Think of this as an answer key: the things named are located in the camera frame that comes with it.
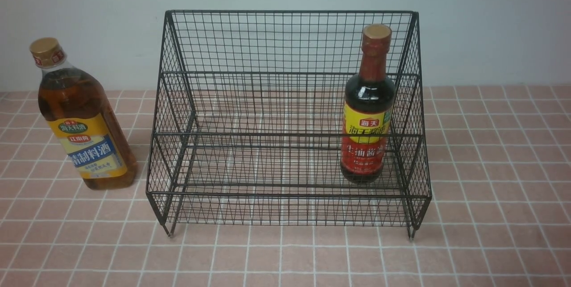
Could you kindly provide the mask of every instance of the yellow label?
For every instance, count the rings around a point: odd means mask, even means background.
[[[48,124],[82,178],[113,178],[127,172],[101,114],[88,119],[65,118]]]
[[[353,110],[345,103],[344,110],[345,132],[348,134],[387,134],[391,124],[391,109],[366,114]],[[377,143],[380,137],[351,137],[355,143]]]

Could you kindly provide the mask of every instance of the wire rack frame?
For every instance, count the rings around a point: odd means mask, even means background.
[[[393,30],[397,95],[382,174],[354,185],[339,171],[343,90],[371,23]],[[167,11],[148,166],[169,236],[196,222],[405,226],[414,238],[432,199],[418,13]]]

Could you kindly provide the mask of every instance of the soy sauce bottle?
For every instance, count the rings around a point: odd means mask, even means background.
[[[133,155],[101,84],[71,65],[55,38],[30,45],[41,69],[39,110],[90,189],[129,187]]]
[[[387,77],[387,53],[392,31],[373,24],[363,29],[363,59],[359,73],[345,86],[341,172],[351,183],[372,183],[383,169],[395,87]]]

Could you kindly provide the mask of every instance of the bottle label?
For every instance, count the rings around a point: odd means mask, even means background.
[[[388,134],[391,109],[374,114],[353,110],[347,103],[343,112],[343,131],[347,134]],[[343,137],[341,164],[358,175],[373,174],[383,166],[387,137]]]
[[[127,172],[101,114],[48,122],[84,179],[120,177]]]

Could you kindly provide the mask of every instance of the blue label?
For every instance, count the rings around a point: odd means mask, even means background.
[[[115,154],[116,149],[113,145],[113,141],[106,135],[103,137],[101,142],[98,142],[95,145],[90,147],[86,147],[81,151],[77,151],[70,154],[70,158],[73,161],[73,165],[75,167],[85,166],[94,161],[98,161],[109,155]]]

